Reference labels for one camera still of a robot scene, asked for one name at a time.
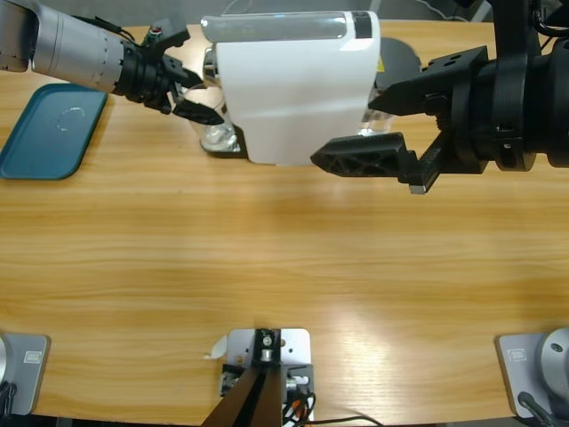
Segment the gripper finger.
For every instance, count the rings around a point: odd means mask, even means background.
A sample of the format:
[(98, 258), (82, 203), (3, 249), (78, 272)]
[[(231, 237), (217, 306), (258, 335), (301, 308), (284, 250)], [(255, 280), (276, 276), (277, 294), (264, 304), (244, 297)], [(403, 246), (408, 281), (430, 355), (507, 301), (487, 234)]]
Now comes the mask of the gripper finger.
[(487, 63), (486, 46), (435, 58), (418, 74), (387, 87), (368, 107), (395, 116), (435, 115), (463, 108), (475, 74)]
[(180, 60), (170, 55), (164, 55), (163, 64), (165, 75), (174, 83), (178, 83), (187, 89), (204, 88), (204, 83), (200, 76), (194, 71), (184, 68)]
[(215, 110), (189, 100), (177, 102), (173, 114), (200, 125), (221, 125), (224, 118)]
[(334, 138), (310, 160), (327, 173), (344, 178), (389, 177), (402, 179), (418, 162), (401, 133)]

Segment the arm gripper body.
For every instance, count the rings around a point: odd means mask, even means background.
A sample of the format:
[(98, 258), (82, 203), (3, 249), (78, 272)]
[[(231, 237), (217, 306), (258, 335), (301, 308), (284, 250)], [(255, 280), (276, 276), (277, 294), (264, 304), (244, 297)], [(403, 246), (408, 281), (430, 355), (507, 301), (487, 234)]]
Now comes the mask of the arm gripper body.
[(443, 91), (424, 93), (424, 113), (439, 135), (408, 164), (400, 181), (426, 194), (442, 173), (480, 174), (493, 161), (504, 172), (527, 172), (534, 154), (525, 144), (528, 62), (497, 60), (478, 70), (455, 71)]
[(170, 80), (164, 72), (163, 56), (170, 47), (181, 47), (189, 39), (184, 29), (150, 28), (141, 44), (136, 46), (136, 67), (133, 87), (127, 91), (127, 99), (142, 103), (145, 107), (163, 114), (172, 112), (168, 94), (177, 103), (181, 85)]

